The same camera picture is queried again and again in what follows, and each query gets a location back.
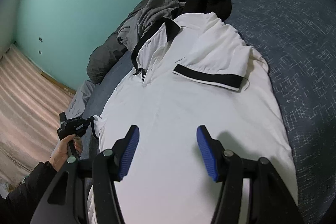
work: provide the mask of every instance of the black jacket sleeve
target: black jacket sleeve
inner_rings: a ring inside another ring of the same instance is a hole
[[[9,193],[6,199],[1,198],[0,222],[15,220],[14,223],[29,224],[41,197],[56,173],[48,161],[45,164],[40,162],[23,184]]]

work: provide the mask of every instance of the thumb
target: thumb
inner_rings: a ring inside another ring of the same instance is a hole
[[[68,143],[69,141],[73,140],[75,136],[76,136],[76,134],[66,136],[63,140],[61,140],[61,142]]]

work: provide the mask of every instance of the blue gripper pad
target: blue gripper pad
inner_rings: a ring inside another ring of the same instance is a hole
[[[122,179],[124,176],[128,174],[128,170],[131,166],[133,156],[135,150],[137,149],[137,145],[140,139],[140,132],[137,126],[131,126],[129,132],[127,134],[131,134],[128,144],[126,145],[125,151],[120,159],[120,167],[118,176]]]
[[[197,128],[196,138],[208,175],[217,182],[219,174],[216,165],[216,158],[209,144],[212,139],[205,126],[199,126]]]

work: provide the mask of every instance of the bed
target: bed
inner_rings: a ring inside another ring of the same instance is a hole
[[[231,0],[225,23],[236,28],[269,65],[296,168],[298,207],[317,223],[335,197],[336,3],[334,0]],[[83,117],[100,115],[133,67],[126,52],[97,84]],[[83,137],[82,158],[98,143]]]

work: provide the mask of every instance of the wooden baseboard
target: wooden baseboard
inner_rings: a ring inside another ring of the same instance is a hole
[[[63,85],[60,82],[57,82],[54,78],[50,77],[48,74],[46,74],[45,72],[41,72],[41,75],[46,78],[48,81],[50,81],[51,83],[53,83],[54,85],[58,86],[59,88],[61,88],[62,90],[65,90],[71,94],[76,94],[76,91],[67,87],[66,85]]]

